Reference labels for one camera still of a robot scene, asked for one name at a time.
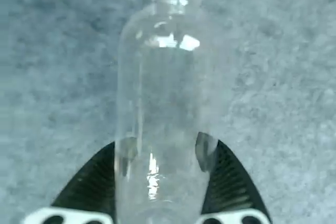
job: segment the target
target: clear glass bottle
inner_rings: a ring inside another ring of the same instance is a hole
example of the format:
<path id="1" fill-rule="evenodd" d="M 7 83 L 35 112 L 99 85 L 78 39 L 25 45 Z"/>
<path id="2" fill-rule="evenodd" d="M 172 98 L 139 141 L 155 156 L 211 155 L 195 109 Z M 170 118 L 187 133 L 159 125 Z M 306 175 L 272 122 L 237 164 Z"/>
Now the clear glass bottle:
<path id="1" fill-rule="evenodd" d="M 231 79 L 229 57 L 200 4 L 153 0 L 122 32 L 115 149 L 121 224 L 186 224 L 200 215 L 211 171 L 206 157 L 217 146 L 199 134 L 212 122 L 205 104 L 216 87 L 209 77 L 221 65 L 221 78 Z"/>

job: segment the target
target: gray carpet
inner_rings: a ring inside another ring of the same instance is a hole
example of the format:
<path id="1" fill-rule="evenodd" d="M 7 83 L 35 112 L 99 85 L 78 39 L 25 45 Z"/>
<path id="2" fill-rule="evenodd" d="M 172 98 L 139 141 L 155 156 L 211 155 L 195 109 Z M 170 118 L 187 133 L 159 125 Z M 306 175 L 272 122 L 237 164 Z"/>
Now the gray carpet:
<path id="1" fill-rule="evenodd" d="M 113 140 L 115 50 L 144 3 L 1 1 L 1 223 L 49 204 Z M 239 59 L 229 112 L 211 133 L 251 173 L 275 223 L 334 224 L 336 0 L 204 7 Z"/>

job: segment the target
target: bottle shoulder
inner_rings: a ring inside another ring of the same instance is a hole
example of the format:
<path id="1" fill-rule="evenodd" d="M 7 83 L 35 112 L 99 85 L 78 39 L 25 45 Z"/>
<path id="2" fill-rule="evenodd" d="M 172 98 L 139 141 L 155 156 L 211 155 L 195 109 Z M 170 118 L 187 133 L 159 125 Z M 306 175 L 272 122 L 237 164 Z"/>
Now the bottle shoulder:
<path id="1" fill-rule="evenodd" d="M 158 37 L 187 36 L 204 41 L 218 34 L 216 26 L 202 9 L 185 14 L 158 13 L 154 4 L 134 14 L 124 26 L 121 41 L 151 41 Z"/>

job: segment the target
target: black gripper pad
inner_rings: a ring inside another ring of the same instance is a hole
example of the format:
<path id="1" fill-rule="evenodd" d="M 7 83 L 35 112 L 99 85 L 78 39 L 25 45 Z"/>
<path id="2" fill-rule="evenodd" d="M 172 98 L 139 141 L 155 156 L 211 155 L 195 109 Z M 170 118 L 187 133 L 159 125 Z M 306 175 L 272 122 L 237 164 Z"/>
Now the black gripper pad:
<path id="1" fill-rule="evenodd" d="M 247 208 L 261 211 L 271 222 L 267 208 L 247 171 L 230 148 L 218 141 L 217 160 L 201 213 L 213 214 Z"/>
<path id="2" fill-rule="evenodd" d="M 114 142 L 97 152 L 70 180 L 54 207 L 96 211 L 116 222 L 114 189 Z"/>

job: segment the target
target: bottle body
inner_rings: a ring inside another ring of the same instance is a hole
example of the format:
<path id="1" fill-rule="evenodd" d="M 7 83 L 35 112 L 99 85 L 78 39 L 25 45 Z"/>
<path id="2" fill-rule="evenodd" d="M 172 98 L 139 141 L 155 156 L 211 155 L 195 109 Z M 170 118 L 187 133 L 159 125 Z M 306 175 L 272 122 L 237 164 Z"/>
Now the bottle body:
<path id="1" fill-rule="evenodd" d="M 200 135 L 212 121 L 209 80 L 216 65 L 230 73 L 226 57 L 215 57 L 209 21 L 190 3 L 156 1 L 121 36 L 114 170 L 123 224 L 194 223 L 200 215 L 217 146 Z"/>

